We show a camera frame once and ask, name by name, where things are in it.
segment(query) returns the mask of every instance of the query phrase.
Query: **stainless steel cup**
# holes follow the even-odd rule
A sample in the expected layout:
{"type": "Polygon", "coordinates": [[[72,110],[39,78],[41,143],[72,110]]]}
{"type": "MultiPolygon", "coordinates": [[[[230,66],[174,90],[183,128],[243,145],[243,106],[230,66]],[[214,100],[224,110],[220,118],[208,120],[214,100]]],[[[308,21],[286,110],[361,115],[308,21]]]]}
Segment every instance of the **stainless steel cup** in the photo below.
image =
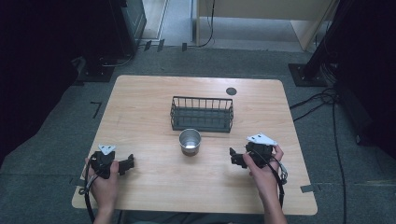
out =
{"type": "Polygon", "coordinates": [[[201,135],[195,129],[186,129],[180,133],[178,141],[184,155],[195,156],[201,144],[201,135]]]}

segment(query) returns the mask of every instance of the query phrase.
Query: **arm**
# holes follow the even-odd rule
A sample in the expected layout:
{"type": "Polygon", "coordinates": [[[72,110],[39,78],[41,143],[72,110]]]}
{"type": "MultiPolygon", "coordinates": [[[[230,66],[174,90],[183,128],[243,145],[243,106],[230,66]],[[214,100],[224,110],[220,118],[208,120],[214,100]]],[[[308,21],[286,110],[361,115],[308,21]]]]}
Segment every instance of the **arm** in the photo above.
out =
{"type": "MultiPolygon", "coordinates": [[[[119,162],[113,161],[110,167],[110,178],[103,179],[99,176],[92,183],[91,193],[98,204],[95,224],[108,224],[111,222],[119,193],[118,171],[119,162]]],[[[92,175],[94,175],[94,171],[90,167],[88,176],[92,175]]]]}
{"type": "MultiPolygon", "coordinates": [[[[274,157],[280,161],[283,157],[282,149],[279,146],[275,146],[275,152],[274,157]]],[[[243,157],[247,167],[250,169],[250,175],[253,176],[256,187],[259,190],[265,212],[265,223],[287,223],[277,197],[277,183],[271,169],[268,166],[260,169],[248,154],[244,154],[243,157]]],[[[271,166],[276,171],[279,168],[279,164],[276,161],[271,161],[271,166]]]]}

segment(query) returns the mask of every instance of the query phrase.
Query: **black wire basket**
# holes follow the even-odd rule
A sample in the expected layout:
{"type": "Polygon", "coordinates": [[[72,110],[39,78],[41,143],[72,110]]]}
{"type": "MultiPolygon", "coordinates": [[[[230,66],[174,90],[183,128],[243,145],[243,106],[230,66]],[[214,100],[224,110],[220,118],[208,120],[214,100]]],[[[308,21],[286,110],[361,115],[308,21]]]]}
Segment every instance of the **black wire basket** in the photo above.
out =
{"type": "Polygon", "coordinates": [[[171,108],[174,131],[229,133],[233,127],[233,100],[174,96],[171,108]]]}

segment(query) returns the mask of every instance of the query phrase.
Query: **wooden table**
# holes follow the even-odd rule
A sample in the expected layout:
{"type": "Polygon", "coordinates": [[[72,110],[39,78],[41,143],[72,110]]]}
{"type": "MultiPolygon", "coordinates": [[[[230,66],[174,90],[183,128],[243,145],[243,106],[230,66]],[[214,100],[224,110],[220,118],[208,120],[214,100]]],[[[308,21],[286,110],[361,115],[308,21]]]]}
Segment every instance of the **wooden table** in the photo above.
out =
{"type": "MultiPolygon", "coordinates": [[[[260,214],[262,204],[248,169],[231,164],[229,147],[244,153],[247,136],[263,132],[285,152],[289,172],[284,213],[314,215],[313,192],[304,158],[279,80],[208,77],[120,76],[92,144],[115,145],[116,160],[133,153],[135,168],[120,177],[122,210],[260,214]],[[234,96],[226,89],[237,90],[234,96]],[[171,126],[173,96],[233,99],[230,133],[201,133],[200,150],[185,156],[171,126]]],[[[76,208],[86,208],[76,189],[76,208]]]]}

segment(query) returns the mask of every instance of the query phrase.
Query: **black controller part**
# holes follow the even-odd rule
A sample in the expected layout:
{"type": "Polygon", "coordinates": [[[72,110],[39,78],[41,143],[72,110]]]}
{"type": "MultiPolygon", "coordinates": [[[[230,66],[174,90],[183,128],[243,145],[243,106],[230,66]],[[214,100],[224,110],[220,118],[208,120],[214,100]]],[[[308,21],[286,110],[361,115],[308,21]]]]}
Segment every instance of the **black controller part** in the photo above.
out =
{"type": "MultiPolygon", "coordinates": [[[[267,165],[267,162],[270,162],[272,159],[272,151],[273,146],[267,146],[264,144],[255,144],[252,142],[247,143],[245,148],[250,155],[251,159],[253,159],[254,163],[260,168],[267,165]]],[[[231,156],[231,163],[240,165],[242,168],[248,168],[247,164],[244,161],[242,156],[243,154],[238,154],[230,147],[230,156],[231,156]]]]}
{"type": "MultiPolygon", "coordinates": [[[[108,179],[110,177],[110,166],[114,161],[115,156],[115,151],[112,151],[107,155],[103,154],[102,151],[95,151],[91,160],[92,169],[103,179],[108,179]]],[[[134,154],[131,154],[128,157],[128,160],[119,162],[120,175],[125,175],[125,172],[131,168],[134,168],[134,154]]]]}

